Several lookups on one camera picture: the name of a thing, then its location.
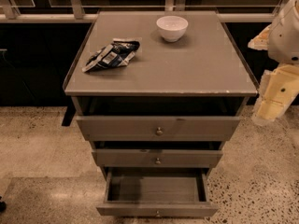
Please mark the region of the grey wooden drawer cabinet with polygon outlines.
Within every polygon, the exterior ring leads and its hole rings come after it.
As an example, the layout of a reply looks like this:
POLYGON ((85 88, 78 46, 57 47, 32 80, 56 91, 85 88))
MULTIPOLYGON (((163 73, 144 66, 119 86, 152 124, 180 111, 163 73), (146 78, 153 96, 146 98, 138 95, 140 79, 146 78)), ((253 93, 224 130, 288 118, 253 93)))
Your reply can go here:
MULTIPOLYGON (((102 12, 65 92, 78 116, 239 117, 256 87, 217 15, 183 13, 189 26, 177 42, 159 35, 158 12, 102 12), (126 67, 83 73, 91 54, 113 38, 140 48, 126 67)), ((95 149, 221 151, 226 141, 89 141, 95 149)))

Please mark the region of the white ceramic bowl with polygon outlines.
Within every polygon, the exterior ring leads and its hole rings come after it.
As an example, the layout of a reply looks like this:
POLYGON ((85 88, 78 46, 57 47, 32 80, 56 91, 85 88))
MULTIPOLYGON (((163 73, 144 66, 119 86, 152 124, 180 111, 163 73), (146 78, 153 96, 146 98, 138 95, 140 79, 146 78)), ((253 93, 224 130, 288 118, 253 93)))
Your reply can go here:
POLYGON ((156 21, 161 37, 167 42, 176 42, 183 37, 188 21, 179 16, 163 16, 156 21))

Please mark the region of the metal window railing frame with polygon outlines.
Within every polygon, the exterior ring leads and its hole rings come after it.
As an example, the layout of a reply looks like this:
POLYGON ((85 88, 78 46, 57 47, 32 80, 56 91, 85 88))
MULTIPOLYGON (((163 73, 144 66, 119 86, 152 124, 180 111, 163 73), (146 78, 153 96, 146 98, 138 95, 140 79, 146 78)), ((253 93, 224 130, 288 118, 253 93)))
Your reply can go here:
POLYGON ((280 10, 287 4, 289 0, 279 0, 278 3, 272 6, 270 12, 245 12, 253 8, 262 9, 263 6, 189 6, 187 0, 163 0, 161 6, 100 6, 91 7, 95 9, 95 13, 87 13, 88 7, 83 6, 82 0, 69 0, 69 7, 55 7, 50 5, 43 9, 36 9, 34 0, 30 0, 32 6, 25 7, 29 9, 28 13, 21 12, 21 6, 16 4, 16 0, 0 0, 1 19, 7 22, 90 22, 96 18, 97 13, 102 10, 112 11, 131 11, 131 10, 163 10, 165 14, 182 13, 186 10, 214 10, 221 22, 270 22, 280 12, 280 10))

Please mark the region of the grey middle drawer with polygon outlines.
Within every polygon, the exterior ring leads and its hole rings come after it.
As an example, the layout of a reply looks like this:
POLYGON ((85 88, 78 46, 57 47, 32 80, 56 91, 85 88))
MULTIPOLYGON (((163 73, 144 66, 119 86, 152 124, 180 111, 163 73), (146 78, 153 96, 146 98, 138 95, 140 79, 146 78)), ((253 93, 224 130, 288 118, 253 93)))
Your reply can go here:
POLYGON ((95 163, 105 167, 211 168, 221 159, 217 150, 95 149, 95 163))

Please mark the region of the grey top drawer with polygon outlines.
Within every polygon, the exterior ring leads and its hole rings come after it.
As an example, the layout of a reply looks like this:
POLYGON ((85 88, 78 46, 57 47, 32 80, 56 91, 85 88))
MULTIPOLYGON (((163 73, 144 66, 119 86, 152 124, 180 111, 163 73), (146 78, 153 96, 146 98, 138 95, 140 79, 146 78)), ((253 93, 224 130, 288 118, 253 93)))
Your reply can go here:
POLYGON ((228 141, 239 117, 78 116, 88 141, 228 141))

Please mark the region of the grey drawer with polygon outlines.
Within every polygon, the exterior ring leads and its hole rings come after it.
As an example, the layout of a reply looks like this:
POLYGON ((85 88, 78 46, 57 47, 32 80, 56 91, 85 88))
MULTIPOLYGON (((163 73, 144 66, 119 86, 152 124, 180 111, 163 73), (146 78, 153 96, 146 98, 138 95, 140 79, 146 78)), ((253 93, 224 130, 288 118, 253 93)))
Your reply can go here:
POLYGON ((228 141, 239 117, 78 116, 88 141, 228 141))
POLYGON ((101 215, 116 217, 211 217, 217 211, 199 168, 110 168, 98 206, 101 215))
POLYGON ((105 167, 211 168, 221 159, 217 150, 95 149, 95 163, 105 167))

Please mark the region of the grey bottom drawer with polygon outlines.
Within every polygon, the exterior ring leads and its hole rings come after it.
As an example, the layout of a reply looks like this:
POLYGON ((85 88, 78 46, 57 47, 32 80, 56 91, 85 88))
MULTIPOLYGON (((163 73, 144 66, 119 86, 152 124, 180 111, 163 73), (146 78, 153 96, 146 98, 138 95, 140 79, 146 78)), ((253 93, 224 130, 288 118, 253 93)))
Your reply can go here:
POLYGON ((211 217, 217 211, 199 168, 110 168, 98 206, 101 215, 116 217, 211 217))

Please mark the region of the crumpled dark snack bag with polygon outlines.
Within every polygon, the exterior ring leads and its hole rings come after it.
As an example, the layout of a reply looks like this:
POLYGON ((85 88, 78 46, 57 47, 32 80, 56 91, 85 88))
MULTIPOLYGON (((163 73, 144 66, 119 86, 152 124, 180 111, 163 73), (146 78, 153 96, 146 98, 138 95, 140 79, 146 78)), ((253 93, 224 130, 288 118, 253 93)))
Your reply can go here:
POLYGON ((127 66, 135 57, 139 47, 140 42, 138 40, 114 38, 110 44, 96 51, 89 58, 82 68, 82 72, 87 73, 127 66))

